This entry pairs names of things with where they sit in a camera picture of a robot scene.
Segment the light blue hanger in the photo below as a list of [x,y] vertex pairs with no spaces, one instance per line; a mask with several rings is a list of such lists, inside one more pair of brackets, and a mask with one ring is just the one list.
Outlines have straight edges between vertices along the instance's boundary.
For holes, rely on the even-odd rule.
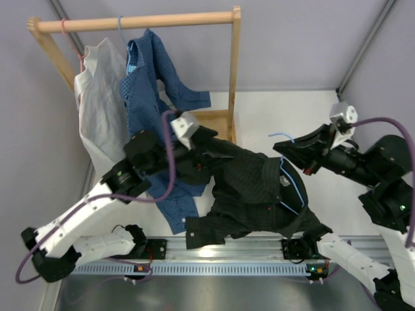
[[[271,133],[271,134],[268,134],[268,137],[275,137],[275,136],[278,136],[278,135],[280,135],[280,136],[284,136],[284,137],[286,137],[290,142],[292,142],[292,143],[295,143],[295,140],[294,140],[294,138],[291,136],[291,135],[289,135],[289,134],[287,134],[287,133],[284,133],[284,132],[276,132],[276,133]],[[297,195],[297,197],[298,197],[298,199],[299,199],[299,201],[300,201],[300,209],[303,209],[304,207],[305,207],[305,200],[304,200],[304,198],[303,198],[303,196],[302,196],[302,194],[301,194],[301,192],[300,192],[300,190],[299,190],[299,188],[298,188],[298,186],[297,186],[297,184],[296,184],[296,182],[295,182],[295,180],[294,180],[294,178],[289,174],[289,172],[288,171],[286,171],[286,169],[284,168],[284,164],[285,164],[285,157],[284,156],[281,156],[281,160],[280,160],[280,164],[279,164],[279,168],[280,168],[280,170],[282,171],[282,173],[283,173],[283,177],[287,180],[287,181],[289,181],[290,182],[290,186],[295,190],[295,193],[296,193],[296,195]]]

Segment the black pinstriped shirt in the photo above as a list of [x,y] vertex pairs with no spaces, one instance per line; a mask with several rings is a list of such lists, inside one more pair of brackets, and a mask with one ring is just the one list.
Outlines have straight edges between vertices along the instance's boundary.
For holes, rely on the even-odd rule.
[[303,209],[279,168],[280,157],[255,153],[216,135],[216,131],[201,126],[191,138],[207,141],[205,154],[211,175],[179,175],[180,181],[190,185],[215,182],[214,202],[207,215],[185,221],[187,249],[224,244],[227,236],[238,239],[255,231],[291,238],[322,226],[309,207],[302,178],[286,159],[284,168],[305,200]]

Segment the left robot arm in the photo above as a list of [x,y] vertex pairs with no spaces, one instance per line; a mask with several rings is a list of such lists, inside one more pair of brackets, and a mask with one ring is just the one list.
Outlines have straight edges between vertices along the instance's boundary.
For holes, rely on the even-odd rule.
[[209,181],[206,144],[217,135],[200,127],[162,144],[150,130],[137,132],[116,163],[76,205],[49,224],[22,231],[37,276],[46,282],[66,278],[75,268],[99,259],[138,259],[147,238],[136,224],[101,236],[85,232],[114,210],[131,202],[157,205],[173,233],[198,214],[194,198]]

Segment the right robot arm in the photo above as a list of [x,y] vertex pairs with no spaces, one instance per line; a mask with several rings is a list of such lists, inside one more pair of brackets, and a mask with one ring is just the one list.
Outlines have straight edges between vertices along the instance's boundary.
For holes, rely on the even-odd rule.
[[367,187],[368,192],[360,195],[359,201],[383,237],[394,267],[367,257],[324,224],[284,245],[306,257],[335,261],[372,294],[381,310],[413,310],[414,189],[403,176],[414,170],[414,143],[397,122],[400,136],[386,135],[363,154],[335,145],[335,135],[345,137],[348,130],[359,125],[324,124],[303,137],[275,143],[273,149],[308,176],[326,168]]

